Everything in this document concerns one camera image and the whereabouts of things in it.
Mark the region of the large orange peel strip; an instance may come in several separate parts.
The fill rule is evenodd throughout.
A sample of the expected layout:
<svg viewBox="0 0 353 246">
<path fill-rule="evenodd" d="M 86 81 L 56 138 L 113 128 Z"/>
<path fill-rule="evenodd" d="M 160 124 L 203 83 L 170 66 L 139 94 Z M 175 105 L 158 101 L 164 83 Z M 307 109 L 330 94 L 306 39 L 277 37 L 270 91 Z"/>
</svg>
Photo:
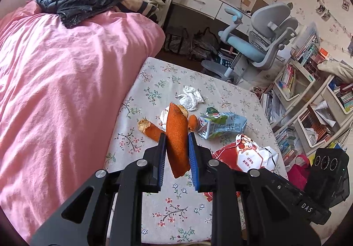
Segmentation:
<svg viewBox="0 0 353 246">
<path fill-rule="evenodd" d="M 169 104 L 166 122 L 167 156 L 174 178 L 190 170 L 188 158 L 188 121 L 180 108 Z"/>
</svg>

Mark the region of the crushed blue milk carton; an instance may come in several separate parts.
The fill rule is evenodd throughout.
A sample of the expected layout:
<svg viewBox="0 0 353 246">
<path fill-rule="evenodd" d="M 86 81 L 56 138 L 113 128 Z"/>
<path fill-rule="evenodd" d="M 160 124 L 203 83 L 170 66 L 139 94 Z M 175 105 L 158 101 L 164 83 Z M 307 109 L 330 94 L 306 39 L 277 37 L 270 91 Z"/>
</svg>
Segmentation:
<svg viewBox="0 0 353 246">
<path fill-rule="evenodd" d="M 208 107 L 198 121 L 197 133 L 206 140 L 225 134 L 242 134 L 247 124 L 246 117 L 233 112 L 219 112 L 214 107 Z"/>
</svg>

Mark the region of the striped pillow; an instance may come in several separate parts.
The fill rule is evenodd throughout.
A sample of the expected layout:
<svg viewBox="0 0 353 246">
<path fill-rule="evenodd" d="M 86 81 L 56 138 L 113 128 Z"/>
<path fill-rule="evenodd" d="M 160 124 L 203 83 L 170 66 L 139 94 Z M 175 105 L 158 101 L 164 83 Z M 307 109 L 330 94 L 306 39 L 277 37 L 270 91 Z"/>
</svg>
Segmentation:
<svg viewBox="0 0 353 246">
<path fill-rule="evenodd" d="M 140 13 L 151 20 L 157 20 L 160 12 L 156 5 L 147 0 L 122 0 L 115 5 L 114 10 L 123 13 Z"/>
</svg>

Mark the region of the pink duvet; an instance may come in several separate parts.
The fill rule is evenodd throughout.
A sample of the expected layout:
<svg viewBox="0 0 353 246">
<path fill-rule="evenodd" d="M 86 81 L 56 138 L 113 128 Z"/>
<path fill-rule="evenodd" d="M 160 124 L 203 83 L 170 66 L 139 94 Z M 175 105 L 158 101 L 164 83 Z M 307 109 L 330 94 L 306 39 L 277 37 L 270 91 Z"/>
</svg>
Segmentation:
<svg viewBox="0 0 353 246">
<path fill-rule="evenodd" d="M 103 167 L 120 106 L 164 40 L 138 13 L 66 28 L 32 1 L 1 19 L 1 208 L 24 240 Z"/>
</svg>

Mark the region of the small orange peel piece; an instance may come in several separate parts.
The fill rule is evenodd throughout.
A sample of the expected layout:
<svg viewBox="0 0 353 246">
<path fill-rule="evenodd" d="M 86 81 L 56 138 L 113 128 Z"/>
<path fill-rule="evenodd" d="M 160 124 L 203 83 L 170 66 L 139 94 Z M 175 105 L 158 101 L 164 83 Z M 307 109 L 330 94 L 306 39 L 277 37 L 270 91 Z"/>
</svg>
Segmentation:
<svg viewBox="0 0 353 246">
<path fill-rule="evenodd" d="M 188 118 L 188 130 L 190 132 L 197 132 L 199 129 L 199 118 L 196 115 L 191 115 Z"/>
</svg>

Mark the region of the floral white tablecloth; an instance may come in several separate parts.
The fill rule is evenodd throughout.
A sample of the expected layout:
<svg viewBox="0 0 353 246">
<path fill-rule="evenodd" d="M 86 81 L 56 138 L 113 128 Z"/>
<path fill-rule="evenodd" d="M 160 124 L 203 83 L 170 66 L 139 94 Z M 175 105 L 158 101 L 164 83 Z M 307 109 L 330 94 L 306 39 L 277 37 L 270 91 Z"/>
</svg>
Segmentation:
<svg viewBox="0 0 353 246">
<path fill-rule="evenodd" d="M 107 151 L 104 167 L 109 172 L 124 169 L 142 158 L 155 142 L 138 130 L 147 119 L 161 126 L 160 114 L 178 103 L 185 86 L 196 88 L 204 102 L 195 115 L 213 107 L 247 120 L 245 133 L 259 146 L 278 150 L 273 131 L 255 94 L 202 73 L 149 58 L 123 100 Z M 143 195 L 141 239 L 146 244 L 178 244 L 205 241 L 211 237 L 212 204 L 195 191 L 190 173 L 175 178 L 165 167 L 163 185 L 157 194 Z"/>
</svg>

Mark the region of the red white snack wrapper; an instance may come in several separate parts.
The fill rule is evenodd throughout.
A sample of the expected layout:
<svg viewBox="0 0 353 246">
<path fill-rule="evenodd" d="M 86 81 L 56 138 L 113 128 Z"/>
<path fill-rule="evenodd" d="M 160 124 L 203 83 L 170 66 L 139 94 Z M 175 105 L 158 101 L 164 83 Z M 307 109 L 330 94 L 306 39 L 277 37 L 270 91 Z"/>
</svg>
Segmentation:
<svg viewBox="0 0 353 246">
<path fill-rule="evenodd" d="M 279 155 L 271 147 L 260 147 L 248 136 L 238 134 L 234 142 L 213 152 L 212 157 L 233 170 L 247 173 L 261 168 L 273 171 Z"/>
</svg>

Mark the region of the white rolling book cart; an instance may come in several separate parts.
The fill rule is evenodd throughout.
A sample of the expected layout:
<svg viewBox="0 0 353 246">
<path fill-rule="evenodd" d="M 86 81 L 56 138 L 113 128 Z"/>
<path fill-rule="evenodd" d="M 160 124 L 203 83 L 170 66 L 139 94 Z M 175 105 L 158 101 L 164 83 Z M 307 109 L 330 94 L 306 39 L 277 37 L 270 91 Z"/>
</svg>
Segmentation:
<svg viewBox="0 0 353 246">
<path fill-rule="evenodd" d="M 321 48 L 317 25 L 302 28 L 291 55 L 260 102 L 275 135 L 285 168 L 328 146 L 352 122 L 352 110 L 338 97 L 337 79 L 352 80 L 352 66 Z"/>
</svg>

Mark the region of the black puffer jacket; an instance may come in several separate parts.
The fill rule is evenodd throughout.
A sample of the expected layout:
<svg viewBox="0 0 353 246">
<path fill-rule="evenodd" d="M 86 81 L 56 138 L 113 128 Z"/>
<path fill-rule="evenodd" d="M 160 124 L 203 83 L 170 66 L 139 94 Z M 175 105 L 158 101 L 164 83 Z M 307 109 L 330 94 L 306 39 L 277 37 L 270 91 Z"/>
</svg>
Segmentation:
<svg viewBox="0 0 353 246">
<path fill-rule="evenodd" d="M 58 15 L 66 28 L 73 28 L 122 1 L 124 0 L 36 0 L 36 3 L 44 13 Z"/>
</svg>

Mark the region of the long orange peel piece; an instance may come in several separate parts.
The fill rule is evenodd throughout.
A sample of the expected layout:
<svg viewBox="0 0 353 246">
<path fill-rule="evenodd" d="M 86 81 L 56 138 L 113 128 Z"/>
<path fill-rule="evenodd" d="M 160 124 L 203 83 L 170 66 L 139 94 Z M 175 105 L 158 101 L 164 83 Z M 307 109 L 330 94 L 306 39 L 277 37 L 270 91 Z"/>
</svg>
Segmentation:
<svg viewBox="0 0 353 246">
<path fill-rule="evenodd" d="M 143 118 L 138 122 L 138 130 L 156 142 L 159 142 L 160 136 L 165 134 L 163 130 L 155 126 L 155 124 L 146 118 Z"/>
</svg>

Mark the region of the magenta tote bag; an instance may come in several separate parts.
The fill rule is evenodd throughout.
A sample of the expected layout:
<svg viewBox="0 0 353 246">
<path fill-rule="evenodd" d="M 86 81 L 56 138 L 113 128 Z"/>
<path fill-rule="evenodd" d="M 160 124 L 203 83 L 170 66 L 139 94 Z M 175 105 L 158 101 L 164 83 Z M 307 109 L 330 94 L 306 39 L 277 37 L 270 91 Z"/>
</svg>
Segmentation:
<svg viewBox="0 0 353 246">
<path fill-rule="evenodd" d="M 304 160 L 304 165 L 299 165 L 298 163 L 294 163 L 291 167 L 290 171 L 287 172 L 288 180 L 294 186 L 296 186 L 300 190 L 304 190 L 304 187 L 308 181 L 308 177 L 310 174 L 311 164 L 310 160 L 306 155 L 298 155 L 296 158 L 300 158 Z"/>
</svg>

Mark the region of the grey blue desk chair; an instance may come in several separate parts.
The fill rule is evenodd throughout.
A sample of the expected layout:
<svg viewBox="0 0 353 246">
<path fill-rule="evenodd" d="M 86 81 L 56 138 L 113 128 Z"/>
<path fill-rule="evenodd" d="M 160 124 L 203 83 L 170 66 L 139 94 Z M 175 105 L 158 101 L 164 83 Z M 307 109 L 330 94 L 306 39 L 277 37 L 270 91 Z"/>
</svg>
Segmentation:
<svg viewBox="0 0 353 246">
<path fill-rule="evenodd" d="M 232 16 L 232 23 L 218 32 L 221 42 L 238 51 L 238 55 L 226 67 L 211 60 L 203 60 L 202 67 L 222 81 L 238 84 L 245 71 L 238 75 L 235 67 L 245 57 L 249 65 L 259 70 L 269 70 L 279 51 L 283 50 L 297 36 L 298 20 L 290 15 L 291 9 L 285 3 L 274 3 L 255 11 L 251 16 L 252 30 L 248 40 L 233 34 L 243 24 L 243 13 L 235 8 L 225 8 Z"/>
</svg>

